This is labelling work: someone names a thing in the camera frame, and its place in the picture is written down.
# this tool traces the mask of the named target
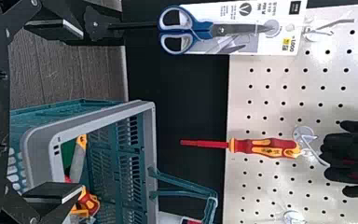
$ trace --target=scissors blade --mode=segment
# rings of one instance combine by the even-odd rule
[[[260,34],[270,30],[273,30],[273,27],[256,24],[214,24],[212,27],[212,36],[221,37],[251,33]]]

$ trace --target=screwdriver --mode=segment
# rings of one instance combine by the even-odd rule
[[[229,142],[181,140],[182,146],[228,148],[230,152],[246,154],[259,154],[270,158],[295,159],[300,155],[299,145],[292,140],[266,138],[260,140],[231,138]]]

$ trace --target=pegboard hook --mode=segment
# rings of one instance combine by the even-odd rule
[[[307,38],[307,40],[311,42],[317,42],[321,39],[323,35],[333,35],[333,28],[339,24],[344,23],[354,23],[354,19],[347,19],[347,17],[351,14],[351,11],[345,13],[336,21],[328,22],[325,25],[319,26],[317,28],[313,28],[310,25],[306,26],[303,32],[303,35]],[[305,23],[312,23],[315,19],[313,17],[308,17],[305,20]]]
[[[319,154],[310,146],[310,142],[318,138],[312,128],[307,126],[296,127],[293,131],[293,138],[301,147],[301,155],[305,157],[314,156],[321,165],[327,167],[330,166],[330,164],[322,160],[322,158],[319,157]]]

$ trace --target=white pegboard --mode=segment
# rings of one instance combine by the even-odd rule
[[[302,39],[296,57],[231,57],[228,139],[292,138],[310,126],[319,148],[328,133],[342,132],[341,120],[358,120],[358,6],[309,9],[316,20],[334,21],[351,11],[354,24],[338,26],[331,38]],[[272,160],[227,154],[224,223],[281,223],[287,210],[309,224],[358,223],[358,199],[346,198],[345,184],[324,178],[316,160]]]

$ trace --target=scissors packaging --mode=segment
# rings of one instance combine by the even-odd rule
[[[167,7],[159,40],[173,55],[297,55],[306,6],[307,0],[252,0]]]

